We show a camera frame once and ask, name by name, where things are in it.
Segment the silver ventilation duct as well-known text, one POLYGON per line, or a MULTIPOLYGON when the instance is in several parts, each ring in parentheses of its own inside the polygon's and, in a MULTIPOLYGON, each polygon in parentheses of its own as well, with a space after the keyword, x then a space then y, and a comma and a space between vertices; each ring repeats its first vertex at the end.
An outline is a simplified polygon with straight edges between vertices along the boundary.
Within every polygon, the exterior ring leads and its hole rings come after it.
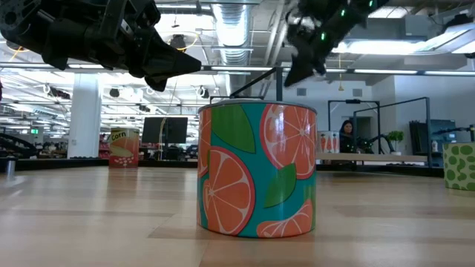
POLYGON ((245 4, 213 4, 215 30, 223 65, 247 65, 250 51, 251 6, 245 4))

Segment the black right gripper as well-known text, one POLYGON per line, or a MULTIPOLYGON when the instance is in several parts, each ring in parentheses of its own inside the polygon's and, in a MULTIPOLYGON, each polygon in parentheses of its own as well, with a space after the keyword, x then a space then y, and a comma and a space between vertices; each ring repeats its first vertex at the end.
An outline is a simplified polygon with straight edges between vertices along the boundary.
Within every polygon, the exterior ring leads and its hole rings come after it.
POLYGON ((298 0, 286 15, 287 40, 298 55, 284 81, 286 88, 312 76, 327 73, 322 62, 356 25, 353 0, 298 0))

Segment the black computer monitor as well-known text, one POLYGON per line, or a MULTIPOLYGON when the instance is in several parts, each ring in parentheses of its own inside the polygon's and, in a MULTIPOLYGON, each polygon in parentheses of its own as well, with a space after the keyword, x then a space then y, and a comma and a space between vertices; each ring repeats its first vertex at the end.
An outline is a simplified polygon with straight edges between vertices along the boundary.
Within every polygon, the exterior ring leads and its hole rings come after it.
POLYGON ((142 130, 145 143, 186 143, 188 118, 147 117, 142 130))

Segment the white round column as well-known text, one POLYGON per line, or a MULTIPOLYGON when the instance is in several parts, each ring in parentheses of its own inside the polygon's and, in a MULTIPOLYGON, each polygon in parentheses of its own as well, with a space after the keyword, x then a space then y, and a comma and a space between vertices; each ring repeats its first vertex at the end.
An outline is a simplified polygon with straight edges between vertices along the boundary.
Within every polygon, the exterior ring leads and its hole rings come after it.
POLYGON ((75 74, 68 134, 68 158, 98 157, 102 92, 98 75, 75 74))

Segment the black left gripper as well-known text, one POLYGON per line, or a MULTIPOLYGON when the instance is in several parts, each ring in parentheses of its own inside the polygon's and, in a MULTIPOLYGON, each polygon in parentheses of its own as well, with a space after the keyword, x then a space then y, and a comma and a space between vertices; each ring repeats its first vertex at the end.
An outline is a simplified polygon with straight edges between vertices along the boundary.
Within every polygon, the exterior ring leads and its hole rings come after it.
POLYGON ((57 0, 55 7, 59 12, 47 28, 42 59, 60 70, 78 59, 145 76, 152 90, 163 92, 167 79, 158 78, 201 69, 200 60, 156 32, 160 12, 154 0, 57 0))

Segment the teal can with orange slices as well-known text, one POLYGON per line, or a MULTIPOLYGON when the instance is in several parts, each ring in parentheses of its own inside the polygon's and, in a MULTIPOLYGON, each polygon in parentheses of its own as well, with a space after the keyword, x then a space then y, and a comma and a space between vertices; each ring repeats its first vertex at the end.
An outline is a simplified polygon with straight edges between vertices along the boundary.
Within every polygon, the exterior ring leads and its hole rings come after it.
POLYGON ((234 237, 281 238, 316 224, 317 112, 231 99, 198 111, 197 224, 234 237))

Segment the potted green plant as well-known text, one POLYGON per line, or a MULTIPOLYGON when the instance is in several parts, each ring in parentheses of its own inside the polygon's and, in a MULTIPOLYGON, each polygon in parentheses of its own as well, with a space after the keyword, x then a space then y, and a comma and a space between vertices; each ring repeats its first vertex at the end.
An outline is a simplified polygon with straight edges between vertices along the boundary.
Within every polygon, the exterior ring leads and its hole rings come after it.
POLYGON ((391 154, 401 156, 402 152, 398 150, 398 144, 404 140, 403 131, 391 131, 387 134, 387 138, 392 145, 391 154))

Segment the orange corn can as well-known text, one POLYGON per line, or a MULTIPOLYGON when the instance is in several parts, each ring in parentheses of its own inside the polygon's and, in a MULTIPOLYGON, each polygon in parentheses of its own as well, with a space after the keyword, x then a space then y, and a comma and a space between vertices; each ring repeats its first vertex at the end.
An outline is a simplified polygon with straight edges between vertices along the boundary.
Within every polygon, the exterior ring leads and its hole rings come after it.
POLYGON ((112 128, 109 142, 110 168, 138 168, 140 131, 136 128, 112 128))

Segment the green dotted can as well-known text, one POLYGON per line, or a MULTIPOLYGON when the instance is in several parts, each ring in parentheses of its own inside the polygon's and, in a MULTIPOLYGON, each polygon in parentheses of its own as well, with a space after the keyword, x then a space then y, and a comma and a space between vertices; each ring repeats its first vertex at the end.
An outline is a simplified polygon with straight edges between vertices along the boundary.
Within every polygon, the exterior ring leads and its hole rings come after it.
POLYGON ((475 142, 443 145, 445 187, 475 191, 475 142))

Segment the white can with carrot print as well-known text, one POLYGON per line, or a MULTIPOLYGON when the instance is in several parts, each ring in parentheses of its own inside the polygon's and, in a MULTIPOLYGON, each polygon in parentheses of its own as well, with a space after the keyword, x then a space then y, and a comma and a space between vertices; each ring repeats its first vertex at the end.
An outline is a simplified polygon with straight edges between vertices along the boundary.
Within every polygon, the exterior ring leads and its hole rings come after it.
POLYGON ((317 152, 338 154, 340 135, 338 131, 319 131, 317 133, 317 152))

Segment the person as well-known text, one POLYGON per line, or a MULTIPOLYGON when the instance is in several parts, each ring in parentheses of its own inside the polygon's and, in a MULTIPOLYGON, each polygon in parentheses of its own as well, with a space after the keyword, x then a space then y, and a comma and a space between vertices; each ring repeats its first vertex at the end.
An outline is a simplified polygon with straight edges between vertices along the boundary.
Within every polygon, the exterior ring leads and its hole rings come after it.
POLYGON ((339 131, 340 152, 351 154, 356 152, 353 144, 353 123, 351 120, 345 120, 339 131))

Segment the black metal bar frame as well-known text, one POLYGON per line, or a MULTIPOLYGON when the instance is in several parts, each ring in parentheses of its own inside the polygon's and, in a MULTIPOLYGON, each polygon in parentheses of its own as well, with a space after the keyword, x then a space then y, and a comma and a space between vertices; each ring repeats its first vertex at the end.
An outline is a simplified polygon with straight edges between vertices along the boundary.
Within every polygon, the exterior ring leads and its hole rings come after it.
POLYGON ((228 96, 211 96, 209 98, 209 103, 213 103, 215 99, 260 99, 265 100, 268 91, 272 85, 272 82, 275 81, 275 99, 277 101, 283 100, 283 72, 282 67, 271 67, 267 71, 262 70, 262 74, 252 79, 250 82, 247 82, 245 85, 238 88, 236 91, 231 92, 228 96), (262 91, 258 93, 257 96, 244 96, 245 91, 251 90, 254 85, 262 82, 263 87, 262 91))

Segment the dark equipment cabinet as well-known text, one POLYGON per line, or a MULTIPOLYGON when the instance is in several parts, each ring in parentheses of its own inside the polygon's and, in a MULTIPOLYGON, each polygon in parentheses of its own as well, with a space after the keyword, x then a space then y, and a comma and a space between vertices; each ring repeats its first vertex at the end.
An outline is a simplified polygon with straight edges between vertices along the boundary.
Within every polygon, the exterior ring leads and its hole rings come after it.
MULTIPOLYGON (((446 131, 454 129, 456 123, 451 119, 432 119, 430 121, 430 143, 436 142, 437 146, 432 147, 433 154, 440 154, 443 152, 443 145, 445 143, 455 142, 456 133, 439 133, 439 131, 446 131)), ((410 121, 410 141, 413 155, 426 156, 428 153, 428 127, 426 122, 410 121)))

